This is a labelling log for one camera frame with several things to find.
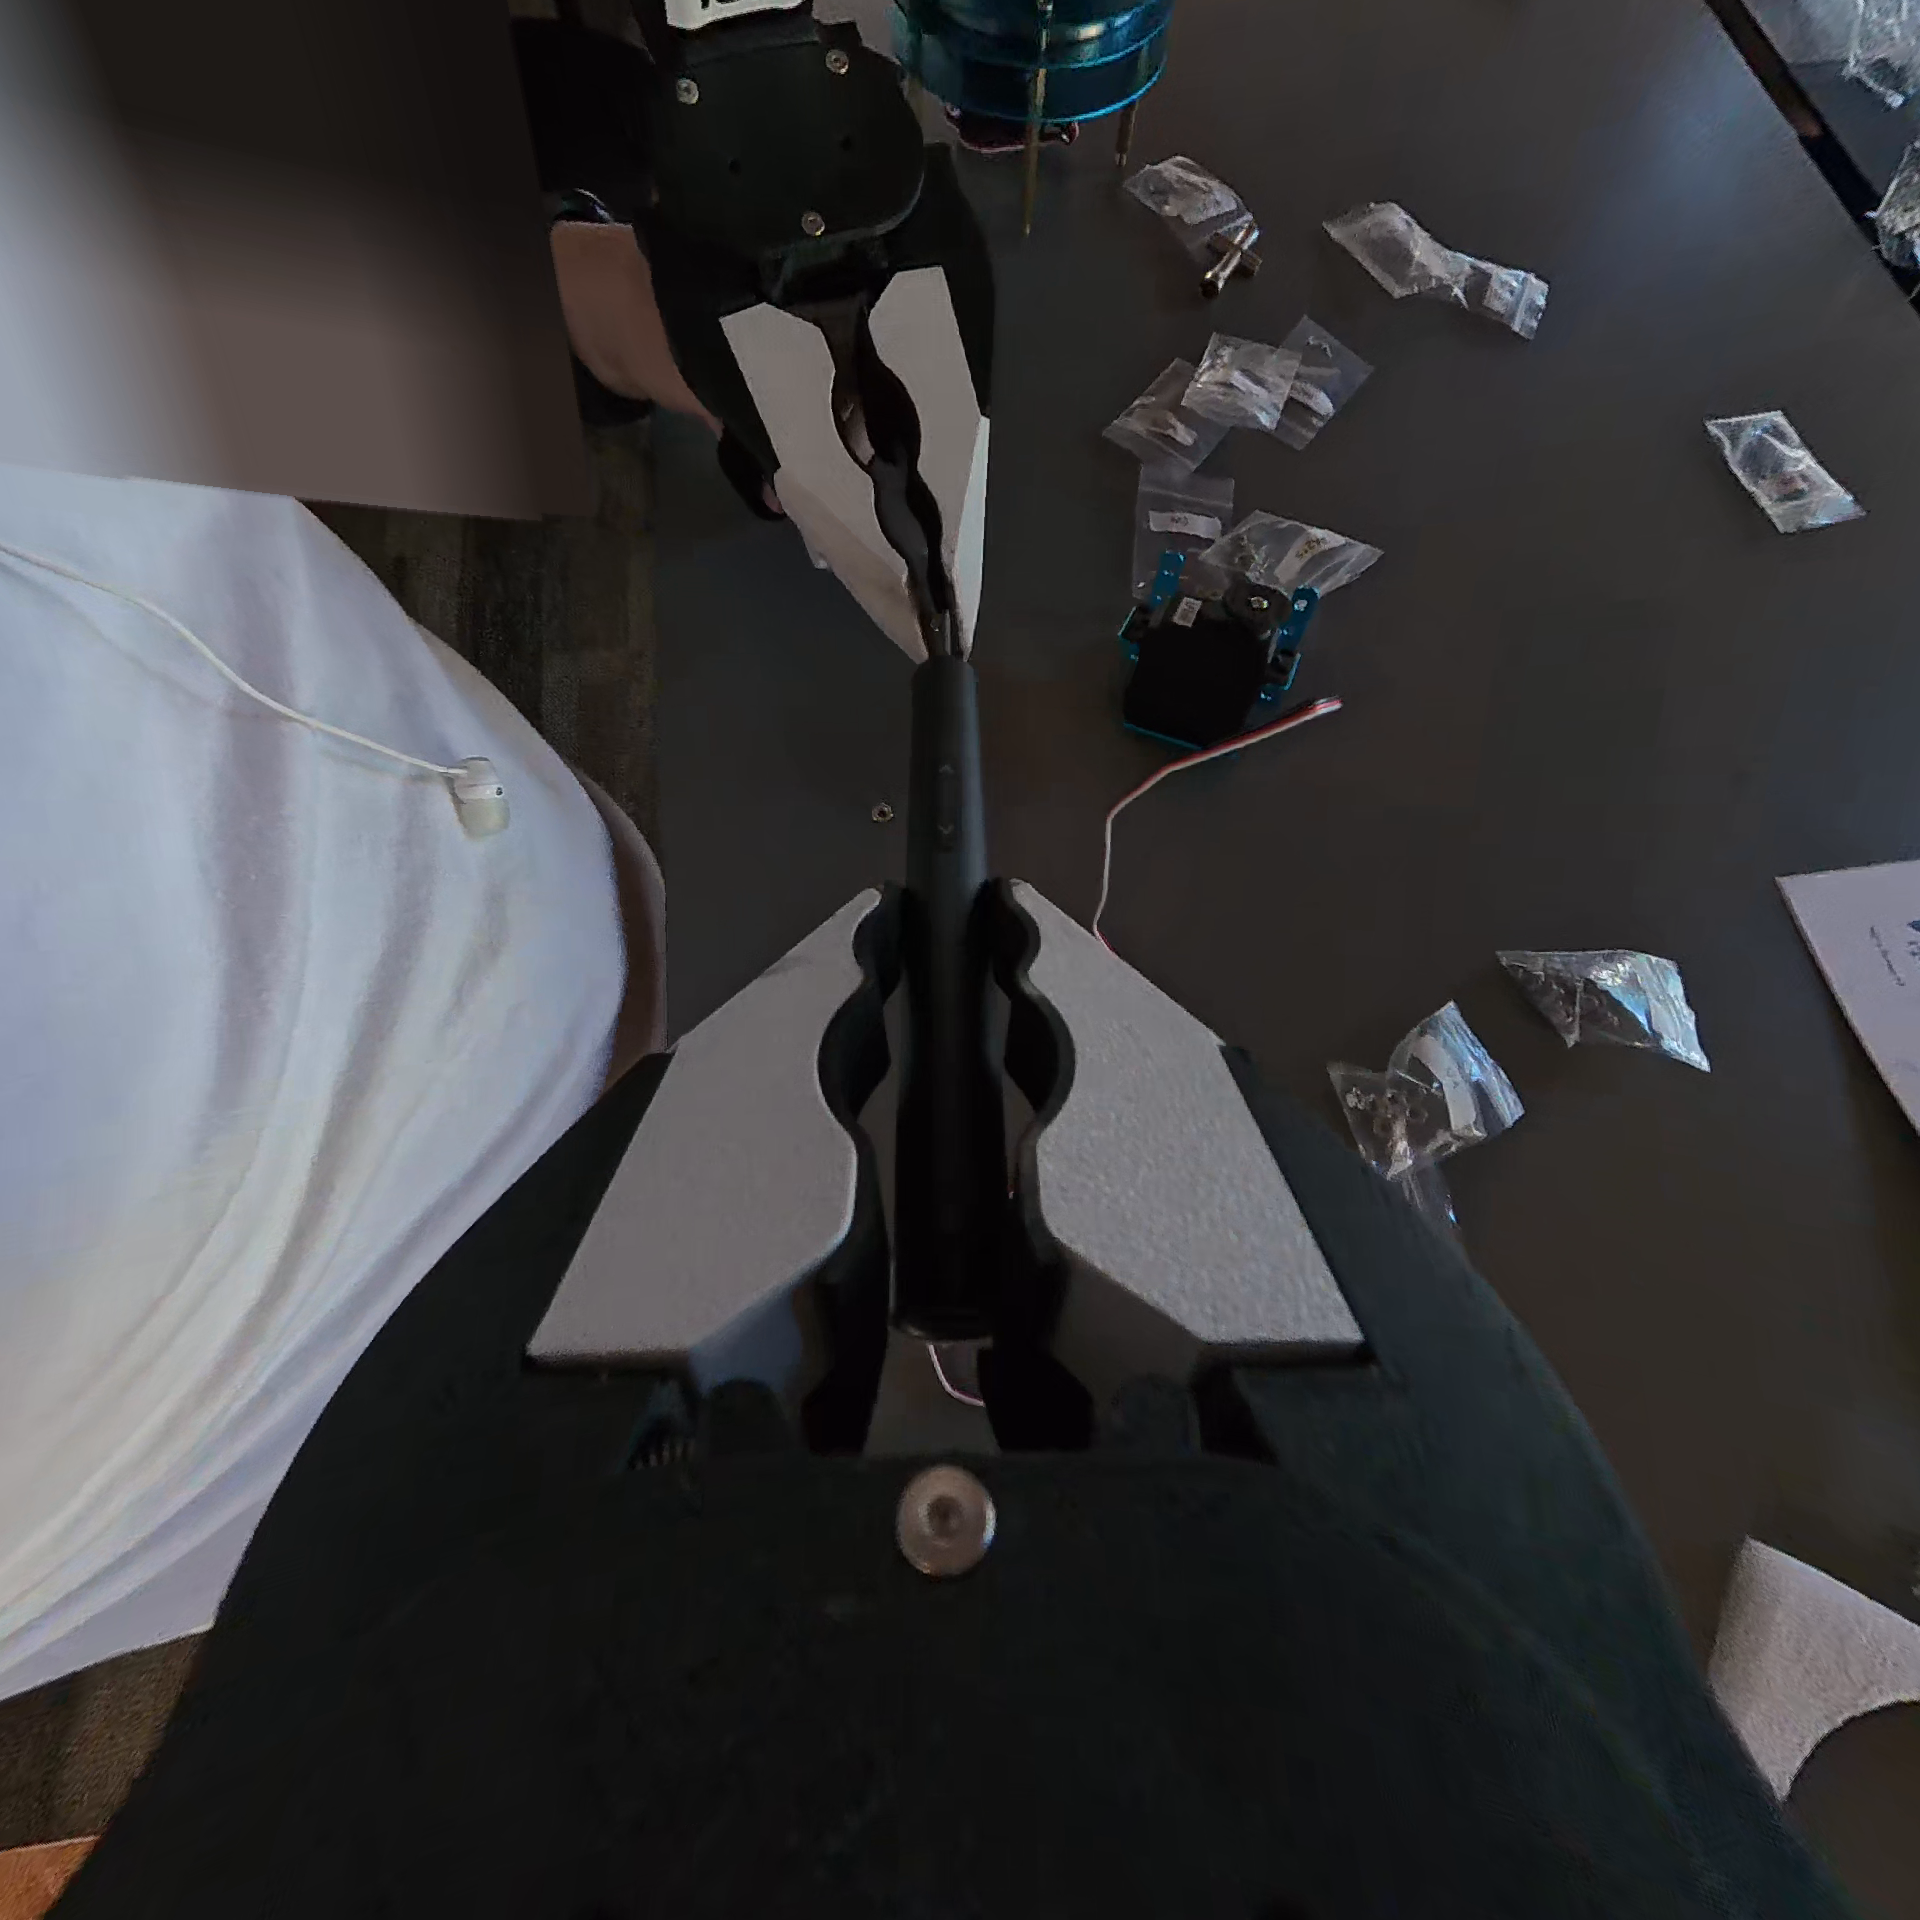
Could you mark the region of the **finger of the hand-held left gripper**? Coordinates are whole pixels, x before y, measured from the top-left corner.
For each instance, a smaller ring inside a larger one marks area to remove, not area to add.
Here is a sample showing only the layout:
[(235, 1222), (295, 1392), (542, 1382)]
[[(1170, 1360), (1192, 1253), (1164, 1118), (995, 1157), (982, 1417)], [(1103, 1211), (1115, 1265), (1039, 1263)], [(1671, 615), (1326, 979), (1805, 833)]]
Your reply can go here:
[(908, 661), (925, 661), (906, 559), (879, 527), (872, 479), (831, 407), (828, 335), (773, 303), (724, 316), (722, 331), (775, 453), (778, 500), (813, 567), (830, 572)]
[(918, 268), (892, 277), (870, 309), (870, 337), (914, 408), (917, 470), (940, 509), (958, 648), (971, 655), (984, 568), (991, 421), (976, 396), (946, 272)]

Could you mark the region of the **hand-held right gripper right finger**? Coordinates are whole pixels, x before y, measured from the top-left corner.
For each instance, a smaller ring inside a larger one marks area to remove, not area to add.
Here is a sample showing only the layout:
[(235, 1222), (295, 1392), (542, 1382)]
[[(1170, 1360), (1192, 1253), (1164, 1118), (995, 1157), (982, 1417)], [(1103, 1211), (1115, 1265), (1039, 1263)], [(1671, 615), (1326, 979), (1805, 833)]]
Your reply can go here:
[(1015, 1324), (1084, 1388), (1347, 1363), (1362, 1331), (1223, 1039), (1026, 880), (995, 899)]

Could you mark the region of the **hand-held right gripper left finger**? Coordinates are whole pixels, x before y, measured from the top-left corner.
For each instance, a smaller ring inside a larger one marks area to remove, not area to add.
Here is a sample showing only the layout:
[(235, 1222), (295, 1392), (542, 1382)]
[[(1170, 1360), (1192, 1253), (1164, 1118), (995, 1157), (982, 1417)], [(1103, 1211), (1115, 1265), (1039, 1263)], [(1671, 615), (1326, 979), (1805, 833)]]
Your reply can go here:
[(526, 1358), (876, 1373), (892, 1257), (872, 1141), (893, 904), (843, 903), (672, 1048)]

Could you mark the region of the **black screwdriver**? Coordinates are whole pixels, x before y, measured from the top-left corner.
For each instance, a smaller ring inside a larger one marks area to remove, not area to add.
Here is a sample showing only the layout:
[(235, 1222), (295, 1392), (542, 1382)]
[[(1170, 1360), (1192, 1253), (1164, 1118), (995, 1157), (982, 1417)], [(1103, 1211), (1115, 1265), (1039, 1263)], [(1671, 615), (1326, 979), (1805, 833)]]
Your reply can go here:
[(912, 678), (909, 713), (896, 1318), (934, 1341), (984, 1332), (1005, 1182), (978, 904), (989, 888), (982, 804), (976, 671), (933, 655)]

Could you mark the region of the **white square foam frame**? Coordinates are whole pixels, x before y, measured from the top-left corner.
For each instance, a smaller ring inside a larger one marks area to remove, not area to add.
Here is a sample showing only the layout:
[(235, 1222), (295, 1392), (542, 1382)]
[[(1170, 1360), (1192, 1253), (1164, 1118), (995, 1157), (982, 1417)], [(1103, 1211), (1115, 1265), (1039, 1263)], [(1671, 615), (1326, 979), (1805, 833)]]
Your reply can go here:
[(1709, 1687), (1783, 1803), (1840, 1728), (1918, 1702), (1918, 1624), (1746, 1539), (1720, 1598)]

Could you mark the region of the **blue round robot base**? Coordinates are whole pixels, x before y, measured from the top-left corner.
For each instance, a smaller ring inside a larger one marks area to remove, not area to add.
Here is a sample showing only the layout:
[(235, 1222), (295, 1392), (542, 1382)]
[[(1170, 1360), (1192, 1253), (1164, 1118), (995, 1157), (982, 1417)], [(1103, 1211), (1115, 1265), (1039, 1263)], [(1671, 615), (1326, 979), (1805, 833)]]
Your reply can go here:
[(1164, 78), (1172, 11), (1170, 3), (893, 3), (893, 47), (940, 107), (1012, 133), (1022, 232), (1031, 232), (1047, 128), (1114, 118), (1114, 167), (1124, 168), (1140, 100)]

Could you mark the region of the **dark brown desk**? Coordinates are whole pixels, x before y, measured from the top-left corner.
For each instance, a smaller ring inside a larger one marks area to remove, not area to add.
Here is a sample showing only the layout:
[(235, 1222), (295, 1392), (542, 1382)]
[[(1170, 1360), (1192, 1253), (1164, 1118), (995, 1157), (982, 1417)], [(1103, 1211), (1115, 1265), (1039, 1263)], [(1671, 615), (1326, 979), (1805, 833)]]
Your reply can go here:
[[(1179, 5), (1136, 153), (1263, 224), (1223, 319), (1373, 363), (1236, 500), (1382, 548), (1342, 716), (1115, 833), (1110, 941), (1354, 1153), (1330, 1060), (1455, 1001), (1520, 1125), (1467, 1254), (1614, 1461), (1701, 1649), (1754, 1539), (1916, 1619), (1916, 1131), (1776, 878), (1916, 854), (1916, 316), (1711, 5)], [(1402, 203), (1534, 272), (1534, 340), (1326, 232)], [(1776, 532), (1706, 421), (1783, 411), (1864, 517)], [(1565, 1046), (1500, 951), (1677, 965), (1711, 1060)]]

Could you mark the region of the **person's left hand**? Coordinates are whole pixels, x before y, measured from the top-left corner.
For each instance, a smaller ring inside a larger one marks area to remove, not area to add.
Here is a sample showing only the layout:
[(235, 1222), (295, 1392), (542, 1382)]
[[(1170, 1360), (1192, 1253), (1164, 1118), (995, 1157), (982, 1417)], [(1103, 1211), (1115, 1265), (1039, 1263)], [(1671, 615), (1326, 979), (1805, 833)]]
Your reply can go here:
[(661, 405), (717, 439), (719, 421), (698, 400), (669, 347), (636, 228), (559, 219), (549, 247), (567, 343), (583, 368), (613, 396)]

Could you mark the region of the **crumpled clear parts bag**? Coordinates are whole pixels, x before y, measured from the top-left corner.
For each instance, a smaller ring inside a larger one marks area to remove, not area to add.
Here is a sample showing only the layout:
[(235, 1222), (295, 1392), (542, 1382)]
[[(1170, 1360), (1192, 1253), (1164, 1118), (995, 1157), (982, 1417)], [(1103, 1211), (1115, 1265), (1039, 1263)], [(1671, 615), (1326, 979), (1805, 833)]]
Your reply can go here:
[(1327, 1083), (1360, 1157), (1389, 1182), (1491, 1143), (1524, 1113), (1455, 1001), (1418, 1021), (1384, 1068), (1330, 1062)]

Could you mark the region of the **clear bag of screws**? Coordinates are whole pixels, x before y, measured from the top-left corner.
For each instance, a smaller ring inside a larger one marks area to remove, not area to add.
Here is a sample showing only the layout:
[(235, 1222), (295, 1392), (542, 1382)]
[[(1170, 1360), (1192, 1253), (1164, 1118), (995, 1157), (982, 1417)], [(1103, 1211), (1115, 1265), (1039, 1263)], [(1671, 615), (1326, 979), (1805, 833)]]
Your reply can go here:
[(1685, 979), (1645, 951), (1500, 951), (1500, 969), (1565, 1046), (1658, 1051), (1709, 1071)]

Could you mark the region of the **group of small clear bags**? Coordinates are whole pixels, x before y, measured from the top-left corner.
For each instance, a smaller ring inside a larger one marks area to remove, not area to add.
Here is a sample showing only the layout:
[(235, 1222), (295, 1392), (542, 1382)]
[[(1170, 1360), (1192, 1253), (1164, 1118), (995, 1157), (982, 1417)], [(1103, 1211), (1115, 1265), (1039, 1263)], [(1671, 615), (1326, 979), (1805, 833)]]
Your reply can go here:
[[(1210, 257), (1214, 230), (1253, 213), (1240, 195), (1187, 155), (1149, 163), (1124, 191)], [(1534, 272), (1503, 268), (1438, 241), (1394, 200), (1367, 200), (1326, 222), (1339, 252), (1394, 299), (1451, 303), (1534, 340), (1549, 287)], [(1283, 344), (1210, 335), (1195, 371), (1165, 368), (1108, 430), (1148, 463), (1192, 468), (1234, 430), (1304, 446), (1362, 384), (1344, 344), (1302, 319)], [(1783, 411), (1702, 422), (1730, 476), (1780, 534), (1803, 534), (1864, 517)]]

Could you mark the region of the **white printed instruction manual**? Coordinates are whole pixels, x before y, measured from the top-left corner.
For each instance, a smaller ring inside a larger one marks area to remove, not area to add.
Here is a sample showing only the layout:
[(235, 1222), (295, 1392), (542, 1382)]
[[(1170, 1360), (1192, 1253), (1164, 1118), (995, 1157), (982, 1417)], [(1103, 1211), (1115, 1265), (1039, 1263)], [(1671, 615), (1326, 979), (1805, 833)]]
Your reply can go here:
[(1863, 1053), (1918, 1126), (1918, 860), (1776, 885)]

